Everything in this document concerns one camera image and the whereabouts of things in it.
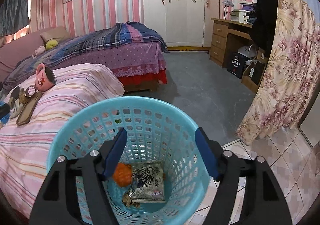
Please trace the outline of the brown tape roll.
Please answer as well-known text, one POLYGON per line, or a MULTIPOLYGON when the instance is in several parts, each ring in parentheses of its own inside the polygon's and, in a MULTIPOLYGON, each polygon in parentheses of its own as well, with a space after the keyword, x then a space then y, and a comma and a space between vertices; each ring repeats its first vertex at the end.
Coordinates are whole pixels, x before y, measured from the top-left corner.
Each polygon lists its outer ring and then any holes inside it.
POLYGON ((37 88, 35 85, 31 85, 25 89, 25 96, 27 98, 31 98, 37 92, 37 88))

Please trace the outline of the small brown paper scrap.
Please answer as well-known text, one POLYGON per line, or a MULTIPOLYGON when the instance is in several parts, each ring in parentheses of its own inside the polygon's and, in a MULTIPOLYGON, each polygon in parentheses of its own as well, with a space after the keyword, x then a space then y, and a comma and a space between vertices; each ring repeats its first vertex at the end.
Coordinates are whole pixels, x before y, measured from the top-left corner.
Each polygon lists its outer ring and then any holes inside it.
POLYGON ((121 201, 126 207, 140 208, 140 203, 133 202, 128 192, 123 194, 121 201))

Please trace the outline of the dark snack bag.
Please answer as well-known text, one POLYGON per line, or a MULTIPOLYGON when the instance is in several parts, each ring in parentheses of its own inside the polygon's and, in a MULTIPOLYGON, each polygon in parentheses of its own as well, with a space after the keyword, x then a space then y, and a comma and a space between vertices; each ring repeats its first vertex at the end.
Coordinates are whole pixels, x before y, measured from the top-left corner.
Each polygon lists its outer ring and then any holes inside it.
POLYGON ((128 194, 133 203, 165 203, 164 172, 161 162, 133 164, 128 194))

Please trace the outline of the light blue trash basket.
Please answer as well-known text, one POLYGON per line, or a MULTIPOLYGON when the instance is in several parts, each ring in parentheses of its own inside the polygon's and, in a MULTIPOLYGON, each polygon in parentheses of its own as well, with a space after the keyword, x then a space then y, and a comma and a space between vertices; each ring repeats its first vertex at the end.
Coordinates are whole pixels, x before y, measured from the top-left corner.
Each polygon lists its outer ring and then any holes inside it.
POLYGON ((118 97, 95 103, 74 115, 55 136, 47 157, 50 168, 57 157, 84 157, 127 131, 121 163, 160 162, 165 174, 164 203, 126 207, 127 188, 113 179, 104 182, 112 210, 120 224, 184 224, 201 204, 209 182, 195 143, 197 124, 179 108, 146 97, 118 97))

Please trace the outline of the black phone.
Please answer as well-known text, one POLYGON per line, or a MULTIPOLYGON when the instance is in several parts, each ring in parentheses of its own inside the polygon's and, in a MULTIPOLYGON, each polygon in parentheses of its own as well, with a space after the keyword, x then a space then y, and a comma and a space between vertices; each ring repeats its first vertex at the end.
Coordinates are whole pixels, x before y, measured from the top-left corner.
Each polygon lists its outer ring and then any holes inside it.
POLYGON ((15 89, 11 92, 10 97, 14 98, 15 100, 17 100, 19 98, 20 95, 20 87, 16 86, 15 89))

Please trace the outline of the brown phone case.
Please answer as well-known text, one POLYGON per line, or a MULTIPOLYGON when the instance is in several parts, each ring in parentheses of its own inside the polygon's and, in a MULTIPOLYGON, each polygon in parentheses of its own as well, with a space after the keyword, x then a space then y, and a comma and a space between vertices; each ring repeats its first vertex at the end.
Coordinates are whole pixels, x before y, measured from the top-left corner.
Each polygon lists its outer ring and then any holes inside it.
POLYGON ((40 101, 42 95, 43 93, 38 91, 35 94, 33 94, 30 98, 28 98, 26 104, 24 105, 22 111, 20 112, 19 117, 16 120, 17 126, 22 126, 30 122, 33 112, 35 110, 35 107, 40 101))

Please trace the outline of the pink plastic cup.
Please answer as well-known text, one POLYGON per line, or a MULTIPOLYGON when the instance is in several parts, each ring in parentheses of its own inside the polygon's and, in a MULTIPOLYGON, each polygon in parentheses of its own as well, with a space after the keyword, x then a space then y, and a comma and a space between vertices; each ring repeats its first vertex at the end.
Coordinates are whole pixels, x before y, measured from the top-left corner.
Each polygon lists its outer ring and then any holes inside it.
POLYGON ((36 89, 40 92, 46 92, 55 85, 56 77, 54 72, 45 64, 39 64, 36 69, 36 89))

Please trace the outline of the pink sofa headboard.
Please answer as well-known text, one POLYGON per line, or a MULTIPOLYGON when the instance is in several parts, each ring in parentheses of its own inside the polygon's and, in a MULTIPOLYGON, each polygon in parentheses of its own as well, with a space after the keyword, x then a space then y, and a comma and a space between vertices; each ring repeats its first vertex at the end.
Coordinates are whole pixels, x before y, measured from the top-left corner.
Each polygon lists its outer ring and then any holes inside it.
POLYGON ((50 29, 52 29, 52 27, 29 33, 4 45, 0 49, 1 82, 5 80, 21 60, 31 56, 40 46, 44 46, 44 42, 40 34, 50 29))

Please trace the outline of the pink striped bed sheet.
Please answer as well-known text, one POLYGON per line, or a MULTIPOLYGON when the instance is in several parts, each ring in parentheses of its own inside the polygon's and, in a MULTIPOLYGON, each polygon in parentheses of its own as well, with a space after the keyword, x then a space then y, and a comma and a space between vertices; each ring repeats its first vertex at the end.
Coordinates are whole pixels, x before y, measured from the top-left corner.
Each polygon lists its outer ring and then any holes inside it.
POLYGON ((1 128, 1 190, 10 205, 29 218, 46 176, 51 143, 80 110, 124 94, 122 83, 101 64, 54 70, 56 85, 45 92, 28 124, 11 119, 1 128))

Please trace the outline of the pink plush toy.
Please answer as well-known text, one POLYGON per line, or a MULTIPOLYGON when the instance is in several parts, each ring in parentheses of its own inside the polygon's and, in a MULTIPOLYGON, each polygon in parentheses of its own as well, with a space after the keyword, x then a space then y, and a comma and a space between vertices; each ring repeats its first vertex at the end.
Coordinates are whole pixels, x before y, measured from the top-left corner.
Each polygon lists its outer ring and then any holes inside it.
POLYGON ((32 54, 32 57, 35 58, 43 54, 45 51, 46 51, 46 48, 44 46, 40 46, 39 48, 35 49, 35 51, 32 54))

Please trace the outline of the yellow plush toy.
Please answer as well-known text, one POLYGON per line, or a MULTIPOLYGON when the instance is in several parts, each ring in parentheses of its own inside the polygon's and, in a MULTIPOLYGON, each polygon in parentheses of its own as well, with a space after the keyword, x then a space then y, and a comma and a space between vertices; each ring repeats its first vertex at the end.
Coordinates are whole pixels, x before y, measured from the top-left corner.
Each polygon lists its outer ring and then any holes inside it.
POLYGON ((59 42, 55 39, 51 39, 51 40, 48 40, 47 43, 46 43, 46 50, 50 50, 54 47, 56 47, 57 45, 59 44, 59 42))

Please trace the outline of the tan pillow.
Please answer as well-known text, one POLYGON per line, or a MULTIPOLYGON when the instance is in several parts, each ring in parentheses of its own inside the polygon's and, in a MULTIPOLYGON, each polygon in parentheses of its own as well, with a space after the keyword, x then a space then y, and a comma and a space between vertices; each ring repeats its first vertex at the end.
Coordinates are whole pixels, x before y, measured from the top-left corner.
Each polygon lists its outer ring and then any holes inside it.
POLYGON ((63 26, 59 26, 45 31, 41 33, 40 36, 45 43, 47 43, 50 40, 56 40, 57 42, 61 42, 71 37, 70 33, 67 32, 67 30, 63 26))

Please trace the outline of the dark grey window curtain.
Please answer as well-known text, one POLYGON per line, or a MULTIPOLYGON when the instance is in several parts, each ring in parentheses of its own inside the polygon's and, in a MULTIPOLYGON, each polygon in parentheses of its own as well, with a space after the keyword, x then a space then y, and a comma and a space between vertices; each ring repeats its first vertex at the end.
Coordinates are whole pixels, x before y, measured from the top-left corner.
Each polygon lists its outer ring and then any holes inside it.
POLYGON ((4 0, 1 4, 1 38, 29 24, 28 0, 4 0))

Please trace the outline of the floral hanging cloth right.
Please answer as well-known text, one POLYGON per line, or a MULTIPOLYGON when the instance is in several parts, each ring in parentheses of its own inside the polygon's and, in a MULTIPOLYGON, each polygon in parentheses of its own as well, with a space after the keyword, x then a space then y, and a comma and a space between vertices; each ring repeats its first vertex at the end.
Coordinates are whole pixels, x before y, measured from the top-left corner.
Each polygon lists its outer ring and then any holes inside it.
POLYGON ((271 55, 236 135, 251 145, 301 119, 319 81, 319 23, 303 0, 278 0, 271 55))

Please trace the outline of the wooden desk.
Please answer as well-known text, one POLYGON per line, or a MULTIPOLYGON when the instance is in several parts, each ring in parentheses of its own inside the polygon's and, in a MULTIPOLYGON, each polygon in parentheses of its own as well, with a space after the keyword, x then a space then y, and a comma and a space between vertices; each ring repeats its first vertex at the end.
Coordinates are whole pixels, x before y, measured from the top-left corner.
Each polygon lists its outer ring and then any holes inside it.
POLYGON ((213 36, 209 58, 222 68, 227 68, 231 63, 232 56, 241 48, 248 47, 255 50, 255 56, 249 64, 244 64, 244 72, 240 76, 241 83, 253 93, 257 93, 266 70, 268 58, 265 51, 256 46, 249 30, 251 25, 230 20, 212 18, 213 36))

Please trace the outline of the striped plaid blanket bed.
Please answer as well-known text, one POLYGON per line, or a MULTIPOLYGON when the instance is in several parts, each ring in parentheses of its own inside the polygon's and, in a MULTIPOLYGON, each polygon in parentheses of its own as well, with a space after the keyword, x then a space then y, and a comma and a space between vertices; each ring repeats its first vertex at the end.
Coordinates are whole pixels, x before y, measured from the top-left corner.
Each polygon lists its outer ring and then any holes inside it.
POLYGON ((140 22, 116 23, 113 27, 77 36, 60 42, 56 47, 19 61, 3 80, 4 89, 11 90, 35 74, 40 63, 52 70, 76 64, 102 64, 118 78, 138 77, 124 85, 138 85, 158 80, 166 83, 166 62, 163 54, 167 45, 153 29, 140 22))

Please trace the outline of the black bag under desk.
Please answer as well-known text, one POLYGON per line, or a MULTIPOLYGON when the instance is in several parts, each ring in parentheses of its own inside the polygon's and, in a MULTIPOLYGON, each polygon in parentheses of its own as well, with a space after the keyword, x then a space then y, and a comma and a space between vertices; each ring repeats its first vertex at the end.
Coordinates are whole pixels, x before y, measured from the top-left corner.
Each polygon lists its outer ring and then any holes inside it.
POLYGON ((244 73, 245 68, 247 67, 246 61, 248 57, 240 54, 240 53, 233 53, 229 57, 227 71, 237 78, 241 79, 244 73))

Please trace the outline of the black hanging coat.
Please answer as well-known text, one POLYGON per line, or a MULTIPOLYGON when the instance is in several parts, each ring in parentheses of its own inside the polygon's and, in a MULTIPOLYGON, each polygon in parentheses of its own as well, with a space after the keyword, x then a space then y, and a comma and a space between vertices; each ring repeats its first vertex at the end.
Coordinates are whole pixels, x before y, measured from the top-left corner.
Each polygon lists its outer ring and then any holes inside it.
POLYGON ((269 58, 276 30, 278 0, 258 0, 256 20, 249 32, 253 42, 265 51, 269 58))

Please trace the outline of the white box on desk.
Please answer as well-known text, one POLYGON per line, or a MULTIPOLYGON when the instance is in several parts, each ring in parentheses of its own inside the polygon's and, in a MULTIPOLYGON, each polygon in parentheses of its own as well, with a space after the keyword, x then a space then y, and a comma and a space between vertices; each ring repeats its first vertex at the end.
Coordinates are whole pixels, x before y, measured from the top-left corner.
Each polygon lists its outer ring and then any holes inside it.
POLYGON ((248 10, 235 9, 230 12, 230 20, 234 22, 247 24, 249 16, 246 15, 248 10))

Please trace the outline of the desk lamp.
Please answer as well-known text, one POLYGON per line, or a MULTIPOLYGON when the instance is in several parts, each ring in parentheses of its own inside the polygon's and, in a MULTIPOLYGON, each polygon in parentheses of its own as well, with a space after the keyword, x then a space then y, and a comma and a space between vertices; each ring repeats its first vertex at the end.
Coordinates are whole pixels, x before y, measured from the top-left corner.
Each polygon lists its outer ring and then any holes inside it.
POLYGON ((234 7, 234 4, 232 0, 223 0, 222 4, 223 4, 223 19, 227 20, 228 10, 229 8, 234 7))

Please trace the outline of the white wardrobe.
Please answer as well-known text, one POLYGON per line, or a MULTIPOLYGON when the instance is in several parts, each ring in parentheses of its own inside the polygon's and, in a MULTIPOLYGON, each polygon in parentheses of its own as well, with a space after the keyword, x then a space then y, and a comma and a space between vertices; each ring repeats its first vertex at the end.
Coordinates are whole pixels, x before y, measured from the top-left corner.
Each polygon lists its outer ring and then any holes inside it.
POLYGON ((219 1, 143 0, 144 23, 158 32, 170 49, 209 48, 219 1))

